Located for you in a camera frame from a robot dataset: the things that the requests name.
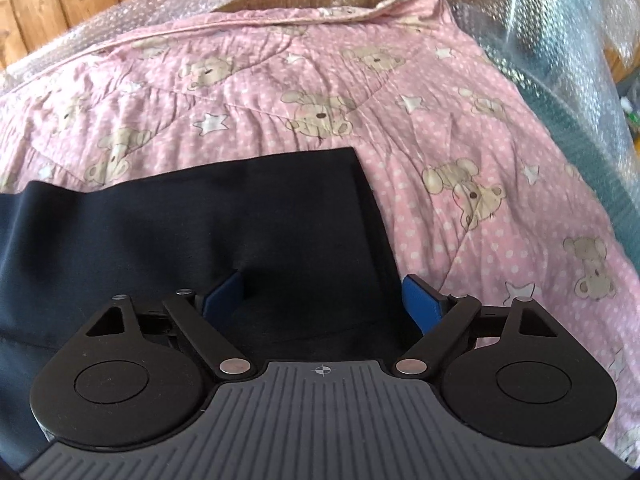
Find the dark navy garment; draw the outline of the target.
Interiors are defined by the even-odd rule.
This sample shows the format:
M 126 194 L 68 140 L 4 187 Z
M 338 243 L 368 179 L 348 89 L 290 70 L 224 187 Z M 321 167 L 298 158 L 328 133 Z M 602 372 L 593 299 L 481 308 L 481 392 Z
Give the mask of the dark navy garment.
M 2 458 L 17 468 L 44 448 L 32 382 L 108 300 L 208 292 L 231 273 L 240 298 L 216 327 L 255 362 L 393 362 L 421 336 L 351 148 L 3 195 Z

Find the teal knitted blanket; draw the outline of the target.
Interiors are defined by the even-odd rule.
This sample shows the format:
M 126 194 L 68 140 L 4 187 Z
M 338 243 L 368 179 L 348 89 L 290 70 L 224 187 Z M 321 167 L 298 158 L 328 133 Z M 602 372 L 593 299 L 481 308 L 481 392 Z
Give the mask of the teal knitted blanket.
M 616 240 L 639 270 L 639 207 L 632 202 L 612 162 L 590 139 L 588 129 L 576 114 L 541 82 L 513 68 L 506 68 L 503 73 L 516 85 L 526 104 L 548 129 L 552 140 L 596 193 L 611 220 Z

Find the pink bear print quilt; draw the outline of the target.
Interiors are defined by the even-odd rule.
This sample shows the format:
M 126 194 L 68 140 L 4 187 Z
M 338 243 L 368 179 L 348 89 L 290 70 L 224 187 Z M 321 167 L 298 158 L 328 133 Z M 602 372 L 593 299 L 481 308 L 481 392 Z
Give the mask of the pink bear print quilt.
M 1 100 L 1 188 L 96 191 L 209 162 L 354 148 L 399 269 L 535 298 L 618 390 L 639 463 L 639 278 L 602 192 L 446 0 L 201 14 L 69 56 Z

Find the clear bubble wrap sheet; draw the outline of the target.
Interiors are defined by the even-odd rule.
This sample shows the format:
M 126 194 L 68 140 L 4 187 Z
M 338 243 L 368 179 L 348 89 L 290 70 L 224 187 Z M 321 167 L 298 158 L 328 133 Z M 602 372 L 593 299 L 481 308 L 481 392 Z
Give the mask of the clear bubble wrap sheet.
M 11 65 L 58 37 L 102 37 L 213 10 L 376 6 L 384 0 L 1 0 L 1 62 Z M 459 26 L 519 84 L 539 82 L 619 170 L 638 156 L 616 82 L 639 64 L 639 0 L 447 0 Z

